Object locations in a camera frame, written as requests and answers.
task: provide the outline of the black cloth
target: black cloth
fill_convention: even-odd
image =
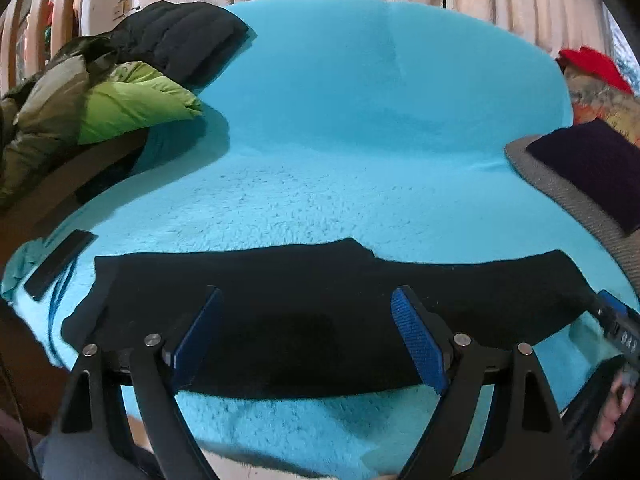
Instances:
[[[640,227],[640,150],[605,121],[560,128],[527,151],[588,195],[625,234]]]
[[[101,315],[121,316],[123,323],[133,317],[152,332],[154,322],[179,316],[185,305],[203,305],[207,285],[215,285],[224,295],[223,313],[189,389],[251,399],[419,384],[391,317],[390,297],[399,285],[410,285],[454,332],[496,348],[538,343],[596,301],[561,251],[477,265],[404,264],[377,258],[351,238],[104,256],[95,259],[95,270],[90,293],[63,323],[65,341],[80,351]]]
[[[118,63],[144,61],[182,86],[215,77],[247,39],[236,15],[205,2],[155,2],[109,33]]]

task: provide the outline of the finger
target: finger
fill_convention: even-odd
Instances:
[[[600,438],[600,435],[595,431],[591,433],[591,449],[594,452],[599,452],[602,444],[604,444],[604,441]]]
[[[608,418],[614,424],[622,416],[621,406],[616,396],[610,395],[602,408],[602,416]]]
[[[613,422],[607,420],[606,418],[600,419],[597,433],[604,442],[606,442],[613,436],[614,431],[616,431],[616,425]]]
[[[616,376],[613,378],[613,382],[611,383],[611,393],[615,394],[622,386],[622,370],[618,370]]]
[[[628,410],[631,401],[634,400],[635,391],[631,386],[627,386],[625,388],[625,392],[622,394],[622,400],[620,401],[620,409],[622,413],[625,413]]]

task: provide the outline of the red cloth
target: red cloth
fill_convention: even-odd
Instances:
[[[596,75],[609,85],[628,94],[634,93],[629,83],[626,82],[618,71],[618,67],[613,63],[613,60],[601,52],[593,50],[588,46],[582,46],[580,50],[564,48],[560,51],[560,56],[577,66],[580,70]]]
[[[47,21],[45,22],[45,27],[49,27],[53,22],[53,4],[51,2],[47,2]]]

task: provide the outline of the blue cord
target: blue cord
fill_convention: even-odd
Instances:
[[[58,313],[58,309],[60,307],[60,303],[62,302],[62,298],[65,297],[66,290],[69,286],[69,282],[71,281],[71,277],[76,270],[76,264],[78,263],[78,257],[76,256],[71,263],[67,266],[67,268],[60,274],[60,277],[56,281],[56,285],[53,287],[53,294],[51,295],[51,300],[49,301],[49,322],[47,324],[47,342],[49,345],[49,352],[53,356],[53,360],[55,364],[61,368],[65,367],[65,364],[62,362],[62,358],[56,350],[56,347],[53,345],[53,321],[56,319],[56,314]]]

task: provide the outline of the dark purple cushion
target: dark purple cushion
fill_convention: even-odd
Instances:
[[[588,195],[625,234],[640,227],[640,150],[606,122],[560,128],[527,151]]]

